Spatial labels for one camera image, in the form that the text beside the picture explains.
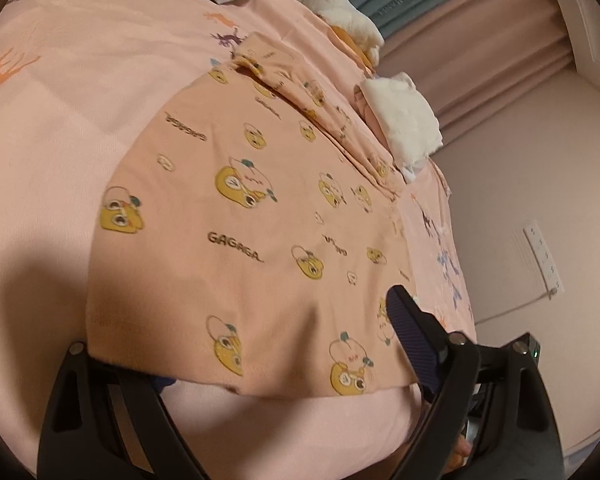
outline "finger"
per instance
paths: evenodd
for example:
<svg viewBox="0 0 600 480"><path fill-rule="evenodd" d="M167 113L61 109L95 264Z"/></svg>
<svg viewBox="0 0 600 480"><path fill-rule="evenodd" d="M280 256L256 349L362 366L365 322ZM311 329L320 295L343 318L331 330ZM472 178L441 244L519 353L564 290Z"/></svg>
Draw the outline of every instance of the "finger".
<svg viewBox="0 0 600 480"><path fill-rule="evenodd" d="M456 446L454 447L454 453L458 453L461 456L467 457L471 455L472 446L467 442L464 436L460 435Z"/></svg>
<svg viewBox="0 0 600 480"><path fill-rule="evenodd" d="M452 471L455 471L456 469L461 468L463 465L464 465L464 457L461 457L460 455L453 453L453 455L451 455L451 457L449 457L449 460L446 462L446 467L445 467L445 470L443 471L443 474L447 474Z"/></svg>

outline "metal screw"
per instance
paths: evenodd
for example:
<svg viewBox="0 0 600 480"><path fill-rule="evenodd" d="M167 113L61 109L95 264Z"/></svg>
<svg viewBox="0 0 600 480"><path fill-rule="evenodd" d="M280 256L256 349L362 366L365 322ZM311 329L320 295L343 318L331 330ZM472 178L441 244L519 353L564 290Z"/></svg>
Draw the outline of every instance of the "metal screw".
<svg viewBox="0 0 600 480"><path fill-rule="evenodd" d="M81 343L80 341L76 341L75 343L72 343L71 346L69 346L69 354L71 355L78 355L83 350L84 343Z"/></svg>
<svg viewBox="0 0 600 480"><path fill-rule="evenodd" d="M516 341L515 343L513 343L513 349L522 355L526 355L529 353L529 347L525 345L522 341Z"/></svg>
<svg viewBox="0 0 600 480"><path fill-rule="evenodd" d="M466 343L466 338L459 332L449 334L449 342L454 345L462 346Z"/></svg>

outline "wall outlet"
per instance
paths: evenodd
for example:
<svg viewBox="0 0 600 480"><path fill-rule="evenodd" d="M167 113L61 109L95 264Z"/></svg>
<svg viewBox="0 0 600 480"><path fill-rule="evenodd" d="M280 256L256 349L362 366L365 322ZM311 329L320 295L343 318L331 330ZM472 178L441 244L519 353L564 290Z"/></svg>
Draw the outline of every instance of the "wall outlet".
<svg viewBox="0 0 600 480"><path fill-rule="evenodd" d="M524 232L529 245L531 245L531 250L536 256L536 262L538 262L538 267L540 267L544 285L549 293L549 299L551 299L559 292L564 291L560 276L558 276L558 269L555 267L554 258L551 256L549 247L544 241L544 237L538 227L538 222L534 220L526 225Z"/></svg>

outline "pink bedsheet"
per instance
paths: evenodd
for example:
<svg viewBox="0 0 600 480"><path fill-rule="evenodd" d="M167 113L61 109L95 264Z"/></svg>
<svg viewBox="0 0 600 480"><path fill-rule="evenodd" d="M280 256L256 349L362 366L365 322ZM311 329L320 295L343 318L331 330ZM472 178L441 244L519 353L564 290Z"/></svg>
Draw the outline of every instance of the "pink bedsheet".
<svg viewBox="0 0 600 480"><path fill-rule="evenodd" d="M300 51L373 138L350 106L362 65L294 0L11 0L0 15L0 433L30 469L58 365L84 338L102 189L155 111L255 30ZM420 304L475 337L432 164L410 192L400 210ZM381 460L408 436L416 397L285 404L187 383L164 394L212 476L258 480L338 479Z"/></svg>

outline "white cloth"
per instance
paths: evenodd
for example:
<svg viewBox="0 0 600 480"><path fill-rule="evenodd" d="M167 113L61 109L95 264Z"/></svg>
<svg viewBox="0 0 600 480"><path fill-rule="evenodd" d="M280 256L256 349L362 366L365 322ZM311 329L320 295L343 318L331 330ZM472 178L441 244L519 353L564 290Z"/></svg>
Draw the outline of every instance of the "white cloth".
<svg viewBox="0 0 600 480"><path fill-rule="evenodd" d="M427 157L442 146L438 120L416 85L404 72L360 83L394 162L407 183L415 180Z"/></svg>
<svg viewBox="0 0 600 480"><path fill-rule="evenodd" d="M384 45L382 34L380 34L374 22L351 5L349 0L297 1L317 16L320 16L329 25L346 30L371 64L378 66L378 63L380 63L380 47Z"/></svg>

